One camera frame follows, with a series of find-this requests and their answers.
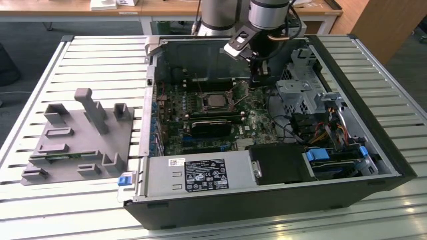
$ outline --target barcode sticker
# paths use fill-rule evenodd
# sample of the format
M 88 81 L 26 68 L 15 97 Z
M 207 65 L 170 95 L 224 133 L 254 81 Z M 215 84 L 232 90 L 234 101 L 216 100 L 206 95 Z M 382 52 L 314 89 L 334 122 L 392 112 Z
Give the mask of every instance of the barcode sticker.
M 168 160 L 170 167 L 182 167 L 186 164 L 186 158 L 174 158 Z

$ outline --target white box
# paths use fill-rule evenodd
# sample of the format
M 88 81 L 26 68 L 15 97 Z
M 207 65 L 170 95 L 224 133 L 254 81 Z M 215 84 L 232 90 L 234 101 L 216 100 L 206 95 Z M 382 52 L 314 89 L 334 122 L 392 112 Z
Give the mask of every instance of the white box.
M 132 6 L 135 7 L 135 5 L 139 3 L 139 0 L 118 0 L 118 5 L 120 6 Z

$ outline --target desk leg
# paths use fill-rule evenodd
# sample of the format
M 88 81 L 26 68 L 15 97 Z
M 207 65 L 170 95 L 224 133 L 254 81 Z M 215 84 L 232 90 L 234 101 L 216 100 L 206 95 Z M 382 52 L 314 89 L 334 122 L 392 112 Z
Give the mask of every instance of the desk leg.
M 142 16 L 139 18 L 140 25 L 142 25 L 142 31 L 146 36 L 152 36 L 154 35 L 154 30 L 152 30 L 152 21 L 154 18 L 151 16 Z
M 336 15 L 326 16 L 326 19 L 322 23 L 322 26 L 318 32 L 319 35 L 328 35 L 331 33 L 336 18 L 338 18 Z

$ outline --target white sticker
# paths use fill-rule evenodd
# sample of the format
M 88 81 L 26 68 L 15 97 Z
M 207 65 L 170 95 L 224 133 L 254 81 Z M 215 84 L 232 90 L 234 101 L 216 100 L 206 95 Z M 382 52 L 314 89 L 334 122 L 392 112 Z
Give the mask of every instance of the white sticker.
M 170 167 L 182 167 L 184 166 L 186 158 L 174 158 L 168 160 Z
M 119 12 L 119 15 L 138 15 L 138 12 L 130 12 L 130 11 L 122 11 Z

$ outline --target gray 3d-printed holder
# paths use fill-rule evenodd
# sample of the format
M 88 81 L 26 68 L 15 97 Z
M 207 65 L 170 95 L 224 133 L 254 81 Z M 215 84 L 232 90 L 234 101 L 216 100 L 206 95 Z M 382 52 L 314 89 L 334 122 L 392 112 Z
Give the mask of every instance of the gray 3d-printed holder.
M 118 178 L 127 171 L 135 109 L 126 103 L 104 109 L 90 88 L 76 90 L 75 100 L 84 110 L 68 111 L 62 104 L 47 107 L 48 122 L 23 185 Z

